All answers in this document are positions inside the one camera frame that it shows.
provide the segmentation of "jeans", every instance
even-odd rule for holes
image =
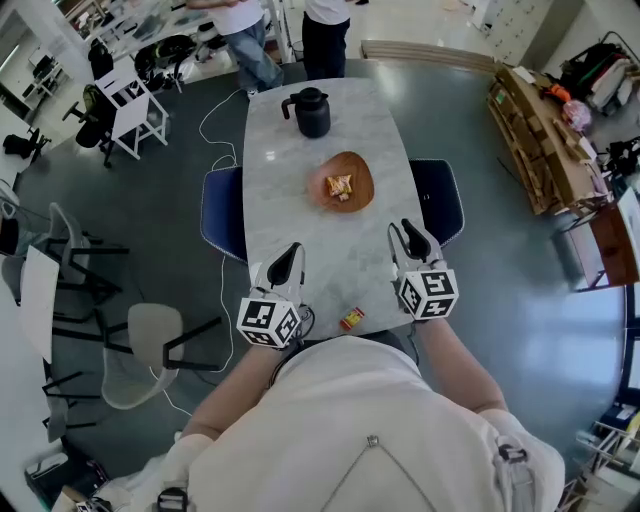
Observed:
[[[224,36],[238,59],[238,81],[245,91],[280,87],[283,72],[264,52],[266,33],[262,20],[252,27]]]
[[[304,13],[302,44],[307,80],[344,78],[347,48],[344,38],[349,25],[350,20],[338,25],[324,25],[313,21]]]

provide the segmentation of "person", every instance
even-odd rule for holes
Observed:
[[[302,45],[307,80],[344,78],[350,23],[344,0],[305,1]]]
[[[342,336],[284,365],[283,352],[252,347],[131,510],[169,487],[198,512],[554,510],[560,455],[508,412],[446,320],[416,329],[442,395],[397,343]]]
[[[187,7],[211,9],[216,30],[238,60],[238,81],[249,98],[261,89],[282,85],[282,69],[264,51],[264,11],[259,0],[187,0]]]

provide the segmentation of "navy blue chair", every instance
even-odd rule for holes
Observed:
[[[210,171],[202,186],[200,232],[230,258],[247,263],[242,212],[242,167]]]
[[[464,229],[458,185],[446,160],[409,160],[425,229],[444,247]]]

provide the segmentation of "white t-shirt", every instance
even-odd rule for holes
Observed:
[[[337,25],[349,19],[349,7],[345,0],[305,0],[309,18],[324,25]]]
[[[402,469],[368,449],[338,488],[370,435]],[[501,435],[528,453],[534,510],[554,510],[564,463],[553,448],[507,412],[474,414],[433,392],[396,349],[344,336],[288,362],[217,441],[178,441],[131,510],[150,510],[162,488],[187,480],[197,512],[320,512],[328,501],[328,512],[429,510],[408,474],[439,512],[502,511],[492,462]]]
[[[209,9],[216,30],[226,36],[252,27],[264,16],[258,0],[238,2],[233,7],[215,7]]]

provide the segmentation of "black pants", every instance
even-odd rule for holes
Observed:
[[[302,44],[304,46],[304,69],[307,80],[322,78],[344,78],[345,36],[350,20],[338,25],[325,25],[313,21],[304,13],[302,21]]]

